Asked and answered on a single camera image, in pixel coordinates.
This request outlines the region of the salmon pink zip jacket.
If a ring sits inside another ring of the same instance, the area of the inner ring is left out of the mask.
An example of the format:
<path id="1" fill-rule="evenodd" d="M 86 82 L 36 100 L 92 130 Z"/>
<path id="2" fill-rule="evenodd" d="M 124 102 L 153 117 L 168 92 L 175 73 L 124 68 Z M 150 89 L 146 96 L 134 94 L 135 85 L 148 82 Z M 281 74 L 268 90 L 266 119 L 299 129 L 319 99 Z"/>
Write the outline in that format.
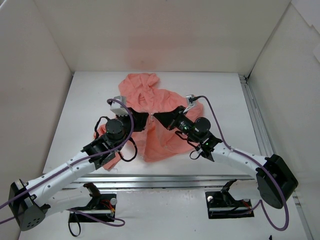
<path id="1" fill-rule="evenodd" d="M 165 129 L 153 114 L 169 112 L 178 106 L 186 107 L 187 95 L 201 95 L 196 82 L 166 73 L 117 74 L 106 82 L 112 84 L 111 90 L 114 96 L 126 97 L 128 107 L 137 112 L 149 113 L 145 130 L 132 134 L 137 149 L 128 142 L 122 151 L 116 154 L 115 159 L 104 166 L 106 170 L 115 168 L 124 159 L 133 156 L 136 156 L 133 163 L 155 165 L 171 157 L 188 154 L 192 150 L 192 147 L 180 139 L 173 130 Z"/>

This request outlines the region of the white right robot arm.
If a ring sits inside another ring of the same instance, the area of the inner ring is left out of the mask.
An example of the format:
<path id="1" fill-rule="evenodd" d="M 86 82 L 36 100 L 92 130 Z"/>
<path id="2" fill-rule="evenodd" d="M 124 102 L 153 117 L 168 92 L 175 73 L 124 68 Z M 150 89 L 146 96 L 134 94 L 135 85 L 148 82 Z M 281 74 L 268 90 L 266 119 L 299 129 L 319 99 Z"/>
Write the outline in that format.
<path id="1" fill-rule="evenodd" d="M 298 187 L 298 180 L 282 157 L 273 154 L 270 157 L 244 152 L 228 147 L 211 131 L 211 123 L 205 117 L 189 119 L 183 106 L 170 112 L 153 114 L 167 130 L 175 130 L 186 136 L 186 140 L 195 143 L 195 150 L 205 159 L 228 165 L 253 178 L 251 183 L 235 183 L 227 186 L 221 193 L 221 200 L 227 206 L 233 206 L 240 198 L 262 199 L 269 206 L 281 209 Z"/>

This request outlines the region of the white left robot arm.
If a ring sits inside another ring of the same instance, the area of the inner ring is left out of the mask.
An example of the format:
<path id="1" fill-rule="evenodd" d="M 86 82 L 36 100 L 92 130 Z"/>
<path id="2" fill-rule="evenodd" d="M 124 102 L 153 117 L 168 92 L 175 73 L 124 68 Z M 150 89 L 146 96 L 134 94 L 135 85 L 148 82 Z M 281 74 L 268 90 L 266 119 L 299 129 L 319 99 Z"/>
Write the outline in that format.
<path id="1" fill-rule="evenodd" d="M 63 188 L 82 176 L 110 163 L 116 157 L 124 160 L 121 149 L 133 142 L 132 134 L 145 129 L 149 114 L 128 109 L 127 115 L 108 119 L 106 132 L 66 163 L 27 182 L 18 179 L 10 185 L 8 206 L 22 232 L 39 225 L 46 217 L 73 208 L 96 209 L 100 192 L 93 183 L 85 183 L 74 190 Z"/>

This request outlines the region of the aluminium front rail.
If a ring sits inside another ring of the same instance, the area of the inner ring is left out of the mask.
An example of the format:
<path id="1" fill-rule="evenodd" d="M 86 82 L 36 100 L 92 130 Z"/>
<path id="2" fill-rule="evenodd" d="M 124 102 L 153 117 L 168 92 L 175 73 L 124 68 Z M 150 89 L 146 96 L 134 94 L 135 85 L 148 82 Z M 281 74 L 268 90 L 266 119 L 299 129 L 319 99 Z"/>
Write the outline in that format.
<path id="1" fill-rule="evenodd" d="M 102 175 L 88 174 L 63 187 L 77 189 L 93 183 L 101 192 L 141 191 L 165 189 L 221 189 L 227 182 L 250 182 L 247 175 Z"/>

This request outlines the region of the aluminium rail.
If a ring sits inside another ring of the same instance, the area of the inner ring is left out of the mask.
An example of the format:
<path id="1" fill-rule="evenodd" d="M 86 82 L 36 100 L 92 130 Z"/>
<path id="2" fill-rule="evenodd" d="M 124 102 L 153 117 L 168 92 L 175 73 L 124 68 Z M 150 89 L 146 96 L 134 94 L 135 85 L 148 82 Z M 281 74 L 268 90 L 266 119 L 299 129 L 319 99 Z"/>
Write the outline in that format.
<path id="1" fill-rule="evenodd" d="M 274 153 L 274 149 L 272 147 L 270 138 L 268 136 L 267 129 L 265 127 L 265 124 L 261 115 L 261 111 L 259 109 L 258 102 L 256 100 L 254 92 L 250 84 L 248 83 L 248 78 L 245 75 L 239 74 L 238 77 L 240 80 L 240 84 L 241 84 L 246 105 L 248 108 L 249 116 L 252 122 L 252 126 L 253 126 L 254 134 L 257 140 L 259 151 L 263 155 L 270 156 Z M 314 240 L 315 238 L 313 237 L 310 226 L 307 223 L 307 219 L 302 208 L 303 200 L 302 200 L 301 194 L 295 190 L 292 194 L 292 198 L 297 208 L 297 212 L 302 222 L 302 226 L 303 226 L 304 232 L 306 233 L 307 239 Z"/>
<path id="2" fill-rule="evenodd" d="M 250 182 L 247 175 L 102 175 L 88 174 L 63 187 L 77 189 L 93 183 L 101 192 L 141 191 L 165 189 L 221 189 L 227 182 Z"/>

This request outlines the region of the aluminium right side rail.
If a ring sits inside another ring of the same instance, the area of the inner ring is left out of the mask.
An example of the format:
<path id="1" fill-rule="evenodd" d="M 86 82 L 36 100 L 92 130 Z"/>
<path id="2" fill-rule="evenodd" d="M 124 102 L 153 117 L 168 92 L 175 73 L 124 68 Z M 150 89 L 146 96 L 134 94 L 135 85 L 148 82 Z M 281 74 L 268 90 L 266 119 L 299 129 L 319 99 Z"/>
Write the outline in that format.
<path id="1" fill-rule="evenodd" d="M 241 84 L 246 105 L 248 108 L 249 116 L 252 122 L 252 126 L 253 126 L 254 134 L 257 140 L 259 151 L 263 155 L 270 156 L 274 153 L 274 149 L 272 147 L 270 138 L 268 136 L 267 129 L 265 127 L 265 124 L 261 115 L 261 111 L 259 109 L 258 102 L 256 100 L 254 92 L 250 84 L 248 83 L 248 78 L 245 75 L 239 74 L 238 77 L 240 80 L 240 84 Z M 314 240 L 315 238 L 313 237 L 310 226 L 307 223 L 307 219 L 302 208 L 303 200 L 302 200 L 301 194 L 295 190 L 292 194 L 292 198 L 297 208 L 297 212 L 302 222 L 302 226 L 303 226 L 304 232 L 306 233 L 307 239 Z"/>

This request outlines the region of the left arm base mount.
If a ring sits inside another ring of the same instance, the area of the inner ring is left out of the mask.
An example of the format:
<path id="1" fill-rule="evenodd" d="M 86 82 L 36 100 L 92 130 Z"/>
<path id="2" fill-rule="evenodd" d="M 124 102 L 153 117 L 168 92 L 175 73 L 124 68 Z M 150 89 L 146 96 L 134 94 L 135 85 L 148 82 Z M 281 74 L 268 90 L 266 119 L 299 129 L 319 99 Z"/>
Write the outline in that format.
<path id="1" fill-rule="evenodd" d="M 114 192 L 101 193 L 93 183 L 83 185 L 89 190 L 91 200 L 86 206 L 74 209 L 104 222 L 113 223 L 116 216 L 117 194 Z M 68 218 L 68 229 L 73 237 L 81 234 L 81 223 L 94 223 L 95 221 L 79 213 L 70 212 Z"/>

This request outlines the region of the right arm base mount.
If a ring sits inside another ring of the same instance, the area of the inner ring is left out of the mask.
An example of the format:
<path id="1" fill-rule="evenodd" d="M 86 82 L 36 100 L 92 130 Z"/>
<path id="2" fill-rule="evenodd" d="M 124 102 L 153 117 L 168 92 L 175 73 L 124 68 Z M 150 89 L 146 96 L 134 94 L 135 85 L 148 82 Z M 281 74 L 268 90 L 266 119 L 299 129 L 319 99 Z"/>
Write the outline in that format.
<path id="1" fill-rule="evenodd" d="M 250 200 L 236 200 L 229 193 L 231 186 L 236 181 L 236 179 L 228 181 L 221 190 L 205 192 L 207 215 L 210 220 L 253 218 L 255 216 Z"/>

